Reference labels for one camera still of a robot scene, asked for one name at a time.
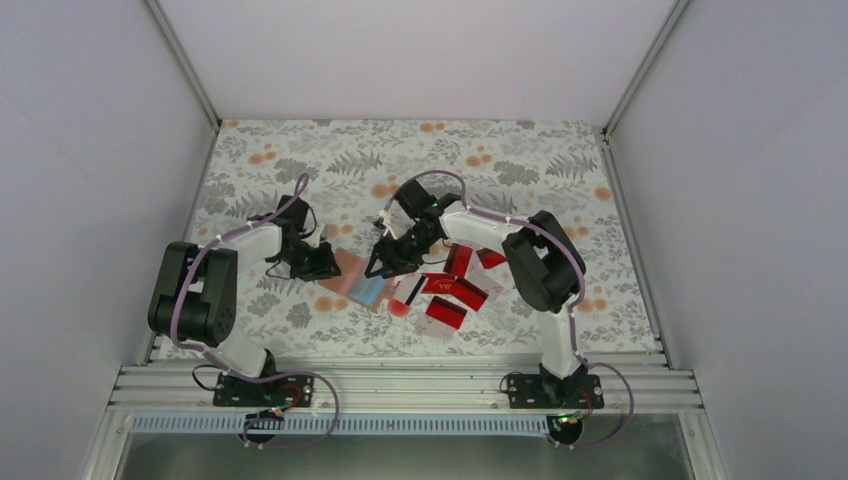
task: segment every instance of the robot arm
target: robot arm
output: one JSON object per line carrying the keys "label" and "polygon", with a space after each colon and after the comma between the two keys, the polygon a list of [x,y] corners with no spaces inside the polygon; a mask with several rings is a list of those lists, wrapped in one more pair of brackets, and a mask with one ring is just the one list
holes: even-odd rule
{"label": "robot arm", "polygon": [[[572,338],[570,319],[563,306],[579,292],[580,285],[574,267],[562,251],[533,229],[465,208],[456,194],[435,200],[414,180],[397,192],[396,199],[415,224],[399,238],[380,238],[365,275],[388,278],[414,272],[430,246],[441,239],[472,242],[502,253],[521,297],[535,310],[542,337],[540,376],[545,390],[552,398],[573,393],[587,369],[571,350],[576,339]],[[583,260],[553,215],[540,211],[530,218],[514,220],[552,235],[585,273]]]}
{"label": "robot arm", "polygon": [[[477,216],[456,203],[441,216],[441,225],[451,241],[472,242],[506,257],[519,293],[534,309],[542,338],[542,367],[560,379],[575,373],[581,365],[571,353],[568,314],[561,309],[561,303],[556,303],[542,280],[558,272],[548,270],[522,233],[522,227]],[[570,270],[571,266],[561,267]]]}
{"label": "robot arm", "polygon": [[[283,196],[280,205],[290,198]],[[276,373],[274,357],[254,344],[241,329],[233,328],[237,279],[256,264],[278,261],[288,263],[291,278],[304,281],[339,275],[341,269],[330,244],[321,240],[318,225],[309,235],[301,233],[309,208],[305,201],[296,199],[270,223],[218,245],[201,260],[180,311],[177,328],[180,341],[205,345],[245,376],[259,378]],[[166,248],[148,310],[148,324],[154,332],[170,333],[177,292],[199,251],[198,245],[186,242],[173,242]]]}

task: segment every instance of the white wall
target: white wall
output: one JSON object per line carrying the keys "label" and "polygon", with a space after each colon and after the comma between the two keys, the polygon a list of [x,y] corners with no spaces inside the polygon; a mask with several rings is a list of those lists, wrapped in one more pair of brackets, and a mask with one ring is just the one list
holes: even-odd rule
{"label": "white wall", "polygon": [[3,478],[78,478],[211,138],[140,1],[2,2]]}
{"label": "white wall", "polygon": [[614,133],[731,478],[845,478],[848,3],[695,1]]}
{"label": "white wall", "polygon": [[161,0],[225,118],[604,124],[674,0]]}

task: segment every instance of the red card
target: red card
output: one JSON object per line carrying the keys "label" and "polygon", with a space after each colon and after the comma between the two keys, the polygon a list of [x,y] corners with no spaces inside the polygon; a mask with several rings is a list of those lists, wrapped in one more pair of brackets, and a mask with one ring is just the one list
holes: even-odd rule
{"label": "red card", "polygon": [[451,251],[448,253],[447,261],[445,261],[445,272],[452,273],[457,277],[464,277],[473,254],[474,250],[471,247],[454,243],[451,245]]}
{"label": "red card", "polygon": [[433,297],[430,306],[427,307],[427,316],[433,317],[445,325],[450,325],[456,329],[462,326],[462,321],[465,320],[465,314],[467,312],[466,309],[442,297]]}
{"label": "red card", "polygon": [[483,302],[489,298],[489,294],[464,278],[457,278],[450,287],[450,294],[460,302],[471,307],[475,312],[480,311]]}
{"label": "red card", "polygon": [[427,276],[427,283],[424,284],[424,287],[421,289],[421,293],[449,294],[455,282],[456,275],[451,275],[449,273]]}
{"label": "red card", "polygon": [[477,258],[479,258],[480,262],[483,263],[483,268],[487,270],[497,267],[506,261],[506,257],[494,250],[489,250],[488,248],[481,248],[480,250],[477,250]]}

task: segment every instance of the table surface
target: table surface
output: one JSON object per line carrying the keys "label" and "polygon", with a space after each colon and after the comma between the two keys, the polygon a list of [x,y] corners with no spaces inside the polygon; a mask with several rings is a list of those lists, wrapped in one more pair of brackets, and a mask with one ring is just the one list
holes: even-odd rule
{"label": "table surface", "polygon": [[[475,204],[516,215],[544,209],[557,217],[587,265],[586,299],[577,313],[582,350],[656,349],[597,140],[581,122],[224,121],[191,240],[205,243],[249,216],[272,211],[305,171],[312,180],[303,198],[327,224],[333,248],[367,258],[379,236],[370,223],[376,212],[405,179],[434,168],[462,175]],[[458,192],[449,177],[421,183],[437,197]],[[444,258],[446,251],[434,246],[426,259]],[[540,352],[531,309],[505,266],[490,271],[504,292],[469,315],[450,338],[422,332],[429,303],[422,296],[409,315],[394,317],[385,303],[370,311],[314,283],[266,277],[265,268],[239,278],[237,328],[278,355]],[[167,339],[156,355],[192,356]]]}

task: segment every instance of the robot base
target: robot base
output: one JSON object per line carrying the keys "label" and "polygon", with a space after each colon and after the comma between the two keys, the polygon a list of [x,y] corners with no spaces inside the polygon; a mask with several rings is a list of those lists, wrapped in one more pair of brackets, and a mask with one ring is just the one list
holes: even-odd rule
{"label": "robot base", "polygon": [[510,373],[505,377],[509,408],[514,409],[587,409],[586,396],[593,409],[604,407],[601,380],[597,375],[583,375],[577,380],[572,392],[564,399],[550,395],[544,386],[542,375]]}
{"label": "robot base", "polygon": [[315,379],[306,375],[292,375],[268,383],[250,383],[238,378],[219,374],[215,386],[216,407],[279,407],[294,400],[298,389],[300,399],[292,407],[308,408],[312,405],[312,389]]}

